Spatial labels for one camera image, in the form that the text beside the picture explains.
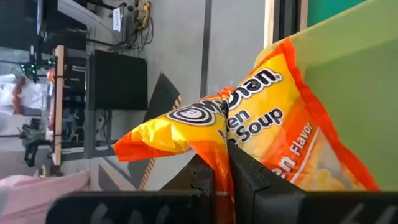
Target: instant noodle package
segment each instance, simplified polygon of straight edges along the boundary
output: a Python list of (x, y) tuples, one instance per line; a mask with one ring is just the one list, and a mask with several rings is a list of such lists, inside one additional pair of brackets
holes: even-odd
[(232, 223), (227, 140), (307, 191), (379, 190), (367, 168), (339, 141), (326, 109), (304, 84), (289, 39), (236, 88), (141, 124), (114, 148), (121, 161), (195, 150), (215, 173), (217, 222)]

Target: white shirt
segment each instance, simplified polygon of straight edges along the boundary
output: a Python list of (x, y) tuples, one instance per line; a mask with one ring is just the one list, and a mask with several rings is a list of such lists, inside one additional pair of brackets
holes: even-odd
[[(9, 115), (14, 113), (14, 109), (12, 107), (12, 91), (15, 86), (15, 75), (0, 75), (0, 113), (6, 113)], [(21, 104), (33, 109), (42, 109), (44, 88), (45, 85), (34, 84), (27, 79), (25, 86), (22, 87), (22, 92), (19, 95), (21, 98)]]

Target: pink object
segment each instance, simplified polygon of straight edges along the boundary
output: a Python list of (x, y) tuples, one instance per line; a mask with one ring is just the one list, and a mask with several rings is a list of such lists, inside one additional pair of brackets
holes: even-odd
[(45, 223), (52, 202), (70, 192), (89, 190), (88, 171), (65, 177), (13, 175), (0, 180), (0, 224)]

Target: maruchan logo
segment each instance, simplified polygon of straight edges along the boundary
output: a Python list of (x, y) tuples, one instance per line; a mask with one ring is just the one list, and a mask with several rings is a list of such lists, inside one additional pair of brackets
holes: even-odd
[(273, 83), (278, 83), (281, 80), (281, 74), (275, 73), (268, 68), (262, 69), (232, 92), (228, 100), (229, 109), (232, 110), (239, 106), (242, 98), (250, 98), (253, 94), (261, 92), (264, 87), (271, 86)]
[(167, 117), (180, 123), (194, 126), (214, 124), (215, 114), (225, 114), (226, 104), (221, 100), (203, 100), (186, 107), (171, 111)]

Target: gray floor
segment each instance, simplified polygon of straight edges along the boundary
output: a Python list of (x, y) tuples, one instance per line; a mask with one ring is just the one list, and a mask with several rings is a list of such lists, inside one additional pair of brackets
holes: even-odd
[[(120, 1), (104, 1), (118, 6)], [(164, 72), (183, 96), (182, 105), (200, 97), (201, 63), (205, 0), (152, 0), (154, 39), (140, 56), (148, 63), (148, 97), (150, 98), (160, 71)], [(106, 17), (110, 11), (104, 11)], [(95, 37), (105, 42), (115, 42), (114, 37), (100, 27)], [(264, 0), (213, 1), (208, 67), (208, 93), (216, 93), (226, 85), (237, 85), (252, 69), (254, 59), (262, 50), (264, 39)], [(145, 111), (115, 111), (112, 138), (119, 139), (142, 122)], [(194, 153), (157, 159), (149, 177), (146, 190), (158, 190), (181, 170)], [(127, 172), (127, 164), (109, 157)], [(62, 170), (71, 174), (90, 168), (91, 188), (98, 186), (98, 169), (103, 158), (64, 162)], [(115, 178), (134, 187), (115, 173)]]

